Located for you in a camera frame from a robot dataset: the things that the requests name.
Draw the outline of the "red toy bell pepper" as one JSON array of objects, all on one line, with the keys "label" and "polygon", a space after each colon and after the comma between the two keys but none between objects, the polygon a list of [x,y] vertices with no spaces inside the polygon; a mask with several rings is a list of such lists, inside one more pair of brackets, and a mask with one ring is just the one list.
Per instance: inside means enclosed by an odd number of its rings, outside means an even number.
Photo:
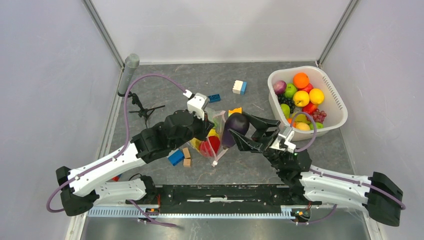
[{"label": "red toy bell pepper", "polygon": [[206,141],[199,145],[199,152],[204,157],[214,158],[220,148],[221,141],[217,136],[209,136]]}]

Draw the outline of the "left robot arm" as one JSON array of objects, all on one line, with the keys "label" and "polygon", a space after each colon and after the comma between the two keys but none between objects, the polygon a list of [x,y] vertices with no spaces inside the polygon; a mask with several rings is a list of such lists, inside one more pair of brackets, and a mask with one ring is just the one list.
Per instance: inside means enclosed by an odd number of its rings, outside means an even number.
[{"label": "left robot arm", "polygon": [[82,167],[58,168],[56,178],[62,210],[72,217],[106,200],[153,203],[157,190],[141,179],[124,183],[110,180],[128,170],[165,158],[194,138],[206,140],[214,126],[208,116],[199,118],[188,110],[177,110],[164,121],[142,130],[109,155]]}]

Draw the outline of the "blue green grey block stack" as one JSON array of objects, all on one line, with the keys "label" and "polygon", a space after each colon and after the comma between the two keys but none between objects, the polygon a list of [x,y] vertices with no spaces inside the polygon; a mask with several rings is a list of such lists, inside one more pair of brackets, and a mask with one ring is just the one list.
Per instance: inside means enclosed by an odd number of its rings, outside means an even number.
[{"label": "blue green grey block stack", "polygon": [[167,159],[169,162],[176,166],[178,163],[180,163],[185,158],[184,153],[180,149],[172,150],[169,155],[167,156]]}]

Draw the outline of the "light green toy fruit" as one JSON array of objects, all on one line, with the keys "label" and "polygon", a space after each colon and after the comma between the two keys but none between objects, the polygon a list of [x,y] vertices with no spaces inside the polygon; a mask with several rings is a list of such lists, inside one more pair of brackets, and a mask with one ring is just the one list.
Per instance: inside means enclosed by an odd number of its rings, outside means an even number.
[{"label": "light green toy fruit", "polygon": [[286,119],[288,119],[290,117],[290,114],[291,114],[291,108],[290,108],[290,106],[288,104],[286,104],[286,103],[282,103],[282,104],[280,104],[280,108],[282,110],[282,113],[283,113],[284,117]]}]

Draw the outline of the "red and blue block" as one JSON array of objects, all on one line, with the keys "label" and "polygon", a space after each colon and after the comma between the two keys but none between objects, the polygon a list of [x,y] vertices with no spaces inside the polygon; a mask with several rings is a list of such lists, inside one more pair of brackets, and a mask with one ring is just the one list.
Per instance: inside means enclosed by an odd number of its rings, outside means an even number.
[{"label": "red and blue block", "polygon": [[121,178],[121,174],[119,174],[119,175],[117,175],[117,176],[114,176],[111,180],[112,181],[114,181],[114,182],[117,182],[117,181],[119,181],[119,179]]}]

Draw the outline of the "clear zip top bag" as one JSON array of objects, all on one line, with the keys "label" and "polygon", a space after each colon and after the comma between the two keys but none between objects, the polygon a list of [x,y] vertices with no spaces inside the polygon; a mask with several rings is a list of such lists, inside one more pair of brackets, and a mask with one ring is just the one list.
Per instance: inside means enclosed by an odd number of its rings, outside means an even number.
[{"label": "clear zip top bag", "polygon": [[223,133],[228,112],[224,110],[215,111],[208,107],[206,110],[208,113],[208,119],[212,121],[214,127],[209,131],[206,140],[203,141],[193,138],[189,141],[189,144],[201,156],[209,159],[213,167],[216,167],[220,159],[229,150],[223,145]]}]

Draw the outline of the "red toy apple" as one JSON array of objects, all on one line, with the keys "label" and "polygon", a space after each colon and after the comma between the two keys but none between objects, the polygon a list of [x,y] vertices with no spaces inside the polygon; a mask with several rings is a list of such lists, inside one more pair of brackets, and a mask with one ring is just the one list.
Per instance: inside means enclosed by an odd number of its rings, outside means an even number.
[{"label": "red toy apple", "polygon": [[309,83],[307,86],[303,88],[299,88],[298,91],[305,91],[309,93],[312,89],[314,89],[314,86],[311,83]]}]

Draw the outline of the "small green toy fruit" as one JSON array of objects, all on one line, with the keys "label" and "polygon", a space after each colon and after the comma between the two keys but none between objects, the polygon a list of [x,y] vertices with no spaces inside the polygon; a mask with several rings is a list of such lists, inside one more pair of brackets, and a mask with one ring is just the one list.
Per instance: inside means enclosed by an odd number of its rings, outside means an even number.
[{"label": "small green toy fruit", "polygon": [[309,128],[311,131],[313,131],[314,129],[322,129],[324,127],[324,125],[321,122],[315,122],[315,125],[313,123],[309,124]]}]

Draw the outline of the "black toy grapes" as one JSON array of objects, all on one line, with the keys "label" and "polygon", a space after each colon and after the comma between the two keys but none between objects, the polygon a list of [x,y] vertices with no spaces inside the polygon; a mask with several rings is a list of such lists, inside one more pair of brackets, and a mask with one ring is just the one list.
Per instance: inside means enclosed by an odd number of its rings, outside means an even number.
[{"label": "black toy grapes", "polygon": [[285,97],[284,94],[279,94],[279,95],[277,95],[277,99],[278,99],[278,102],[279,102],[280,105],[286,104],[286,105],[289,106],[291,114],[294,112],[296,106],[295,106],[294,101],[291,98]]}]

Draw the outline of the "purple toy onion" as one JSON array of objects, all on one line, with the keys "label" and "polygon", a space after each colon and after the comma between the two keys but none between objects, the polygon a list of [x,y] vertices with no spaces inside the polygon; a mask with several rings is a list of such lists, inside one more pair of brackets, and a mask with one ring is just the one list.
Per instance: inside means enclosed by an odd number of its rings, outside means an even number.
[{"label": "purple toy onion", "polygon": [[287,83],[283,80],[278,80],[272,85],[272,88],[276,95],[281,95],[285,93],[287,88]]}]

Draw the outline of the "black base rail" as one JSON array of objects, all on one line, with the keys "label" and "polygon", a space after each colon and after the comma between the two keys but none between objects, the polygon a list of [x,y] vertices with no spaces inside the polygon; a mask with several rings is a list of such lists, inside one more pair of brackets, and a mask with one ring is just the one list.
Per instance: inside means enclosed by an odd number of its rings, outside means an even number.
[{"label": "black base rail", "polygon": [[161,214],[271,214],[309,203],[283,184],[164,184],[136,201],[157,204]]}]

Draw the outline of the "purple toy eggplant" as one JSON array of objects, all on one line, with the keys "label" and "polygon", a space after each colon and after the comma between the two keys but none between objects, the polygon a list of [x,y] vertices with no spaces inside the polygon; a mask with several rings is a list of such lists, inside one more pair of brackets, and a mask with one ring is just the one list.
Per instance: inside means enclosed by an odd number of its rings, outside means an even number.
[{"label": "purple toy eggplant", "polygon": [[242,113],[233,113],[225,121],[224,130],[221,137],[221,145],[223,149],[229,149],[234,146],[235,140],[230,132],[234,130],[242,135],[245,135],[250,127],[250,122],[248,118]]}]

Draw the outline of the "green toy apple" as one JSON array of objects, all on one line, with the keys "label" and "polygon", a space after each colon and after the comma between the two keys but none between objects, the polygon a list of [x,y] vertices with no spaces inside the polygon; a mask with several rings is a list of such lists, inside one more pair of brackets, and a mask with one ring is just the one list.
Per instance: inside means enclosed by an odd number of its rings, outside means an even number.
[{"label": "green toy apple", "polygon": [[288,83],[286,85],[285,92],[283,95],[287,99],[292,99],[297,91],[298,89],[293,83]]}]

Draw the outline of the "pale yellow toy fruit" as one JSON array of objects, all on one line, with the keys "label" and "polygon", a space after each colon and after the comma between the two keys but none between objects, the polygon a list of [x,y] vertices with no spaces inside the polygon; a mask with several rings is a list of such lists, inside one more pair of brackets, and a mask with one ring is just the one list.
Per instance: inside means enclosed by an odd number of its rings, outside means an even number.
[{"label": "pale yellow toy fruit", "polygon": [[300,130],[300,131],[305,131],[305,132],[311,130],[311,127],[305,122],[297,122],[295,124],[295,128]]}]

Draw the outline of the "tan small block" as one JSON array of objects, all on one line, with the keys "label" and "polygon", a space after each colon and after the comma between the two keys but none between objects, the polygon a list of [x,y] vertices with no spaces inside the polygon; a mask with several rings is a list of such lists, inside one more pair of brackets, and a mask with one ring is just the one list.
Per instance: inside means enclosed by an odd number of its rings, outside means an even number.
[{"label": "tan small block", "polygon": [[188,147],[182,149],[184,159],[191,159],[191,154]]}]

